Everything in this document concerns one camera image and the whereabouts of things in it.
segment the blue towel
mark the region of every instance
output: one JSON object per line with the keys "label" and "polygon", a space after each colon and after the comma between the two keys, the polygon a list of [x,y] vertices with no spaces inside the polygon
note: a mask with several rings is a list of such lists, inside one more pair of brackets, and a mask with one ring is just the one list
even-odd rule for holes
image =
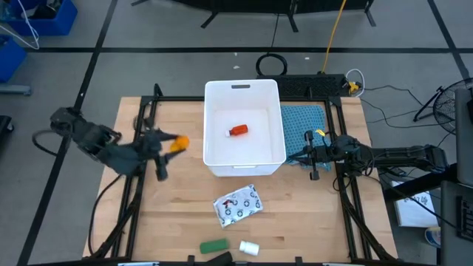
{"label": "blue towel", "polygon": [[[282,127],[284,130],[284,141],[286,144],[286,155],[290,156],[299,152],[307,145],[304,139],[304,133],[307,130],[313,132],[313,145],[323,146],[322,136],[316,133],[317,129],[325,132],[325,112],[323,108],[317,105],[313,106],[281,106]],[[293,160],[286,160],[286,163],[297,164]],[[329,163],[317,163],[318,167],[322,167],[330,171]]]}

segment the fan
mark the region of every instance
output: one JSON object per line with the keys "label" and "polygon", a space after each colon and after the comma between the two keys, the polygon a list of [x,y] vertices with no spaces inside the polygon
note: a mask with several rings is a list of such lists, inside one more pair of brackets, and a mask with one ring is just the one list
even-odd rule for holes
{"label": "fan", "polygon": [[[442,126],[443,129],[455,134],[455,91],[457,89],[471,88],[473,88],[473,79],[471,78],[454,83],[446,89],[443,87],[438,88],[437,93],[415,114],[414,122],[433,115],[437,123]],[[433,100],[435,101],[432,107],[432,113],[419,117],[422,111],[427,108]]]}

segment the white cylinder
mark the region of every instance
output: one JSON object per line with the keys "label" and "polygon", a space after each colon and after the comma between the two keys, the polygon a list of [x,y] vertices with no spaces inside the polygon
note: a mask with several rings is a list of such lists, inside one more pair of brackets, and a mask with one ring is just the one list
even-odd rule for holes
{"label": "white cylinder", "polygon": [[253,255],[253,256],[258,256],[259,245],[254,244],[254,243],[250,243],[250,242],[246,242],[246,241],[242,241],[239,244],[239,250],[246,253],[246,254],[250,254],[250,255]]}

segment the white plastic bin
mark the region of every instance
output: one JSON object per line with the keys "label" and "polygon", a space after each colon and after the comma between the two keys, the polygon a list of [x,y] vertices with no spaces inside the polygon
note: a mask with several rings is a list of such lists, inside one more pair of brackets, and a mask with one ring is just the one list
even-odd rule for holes
{"label": "white plastic bin", "polygon": [[[247,134],[225,136],[242,124]],[[286,149],[274,80],[205,85],[203,159],[218,177],[269,175],[283,164]]]}

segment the blue bin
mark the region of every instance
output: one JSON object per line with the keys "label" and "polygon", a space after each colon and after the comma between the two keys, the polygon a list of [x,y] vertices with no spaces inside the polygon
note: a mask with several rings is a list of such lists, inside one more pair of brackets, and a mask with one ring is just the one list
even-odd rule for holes
{"label": "blue bin", "polygon": [[[19,35],[31,36],[31,30],[24,19],[21,18],[23,12],[19,7],[18,0],[11,1],[12,11],[20,19],[6,19],[7,22]],[[31,8],[38,3],[46,3],[47,0],[21,0],[25,8]],[[63,0],[59,11],[54,19],[30,19],[30,24],[35,28],[40,36],[49,35],[68,35],[75,17],[77,16],[77,8],[71,0]]]}
{"label": "blue bin", "polygon": [[26,58],[27,54],[12,37],[0,35],[0,83],[7,82]]}

